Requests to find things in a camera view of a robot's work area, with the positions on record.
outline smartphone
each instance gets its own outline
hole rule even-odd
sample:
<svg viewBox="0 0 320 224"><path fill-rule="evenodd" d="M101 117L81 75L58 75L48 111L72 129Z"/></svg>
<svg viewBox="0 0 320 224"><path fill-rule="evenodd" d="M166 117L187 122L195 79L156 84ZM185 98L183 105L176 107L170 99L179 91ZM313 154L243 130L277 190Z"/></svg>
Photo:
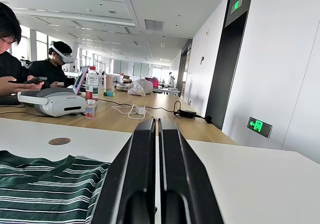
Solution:
<svg viewBox="0 0 320 224"><path fill-rule="evenodd" d="M27 82L24 82L23 84L30 84L30 83L38 84L38 83L41 83L46 80L47 80L46 77L36 77L36 78L33 78Z"/></svg>

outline hand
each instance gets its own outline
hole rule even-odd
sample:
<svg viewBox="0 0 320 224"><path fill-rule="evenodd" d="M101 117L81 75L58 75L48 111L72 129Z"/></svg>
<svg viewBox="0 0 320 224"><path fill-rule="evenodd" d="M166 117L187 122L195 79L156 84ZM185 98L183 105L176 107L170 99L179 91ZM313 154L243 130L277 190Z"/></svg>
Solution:
<svg viewBox="0 0 320 224"><path fill-rule="evenodd" d="M53 82L52 84L50 84L50 88L63 88L64 85L61 85L60 82Z"/></svg>
<svg viewBox="0 0 320 224"><path fill-rule="evenodd" d="M22 83L9 83L9 81L16 81L13 77L0 78L0 96L11 95L22 91L38 90L38 84L22 84Z"/></svg>
<svg viewBox="0 0 320 224"><path fill-rule="evenodd" d="M33 79L33 78L35 78L35 77L32 76L32 75L29 75L29 76L27 77L27 81L29 81L29 80L31 80L31 79ZM34 88L34 89L36 89L36 90L41 90L43 84L44 84L44 82L40 82L40 83L34 84L34 85L35 85L35 88Z"/></svg>

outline ceiling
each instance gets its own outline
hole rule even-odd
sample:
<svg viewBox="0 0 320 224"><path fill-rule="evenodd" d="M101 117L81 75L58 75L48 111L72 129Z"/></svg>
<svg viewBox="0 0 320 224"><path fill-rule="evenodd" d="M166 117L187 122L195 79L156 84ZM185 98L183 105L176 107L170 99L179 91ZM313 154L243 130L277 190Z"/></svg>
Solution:
<svg viewBox="0 0 320 224"><path fill-rule="evenodd" d="M170 65L222 0L0 1L22 25L69 44L106 57ZM162 23L147 29L145 19Z"/></svg>

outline white table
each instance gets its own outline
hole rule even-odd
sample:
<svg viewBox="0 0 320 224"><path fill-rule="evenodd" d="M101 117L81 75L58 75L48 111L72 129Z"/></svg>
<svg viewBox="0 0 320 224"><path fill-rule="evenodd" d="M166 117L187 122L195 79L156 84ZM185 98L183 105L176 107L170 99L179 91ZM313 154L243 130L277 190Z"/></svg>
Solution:
<svg viewBox="0 0 320 224"><path fill-rule="evenodd" d="M0 127L1 150L52 161L71 154L112 162L131 135L3 118ZM59 137L71 142L48 144ZM319 223L319 164L295 152L188 142L206 167L225 224ZM159 145L156 153L155 219L160 224Z"/></svg>
<svg viewBox="0 0 320 224"><path fill-rule="evenodd" d="M164 93L167 95L173 95L173 96L178 96L178 94L180 93L179 90L175 90L175 89L170 89L170 88L154 88L153 93Z"/></svg>

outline black shirt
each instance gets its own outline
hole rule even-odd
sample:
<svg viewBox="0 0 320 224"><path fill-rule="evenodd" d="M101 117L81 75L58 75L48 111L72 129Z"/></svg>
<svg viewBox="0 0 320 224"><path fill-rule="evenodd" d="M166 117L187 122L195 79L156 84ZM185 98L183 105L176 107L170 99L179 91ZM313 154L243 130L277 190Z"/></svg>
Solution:
<svg viewBox="0 0 320 224"><path fill-rule="evenodd" d="M45 88L48 88L53 82L63 82L65 87L75 83L74 78L67 78L62 69L62 66L54 66L48 59L43 61L34 61L29 64L28 69L35 77L46 77L44 83Z"/></svg>
<svg viewBox="0 0 320 224"><path fill-rule="evenodd" d="M0 54L0 77L12 76L18 83L26 82L30 71L22 67L20 61L8 52Z"/></svg>

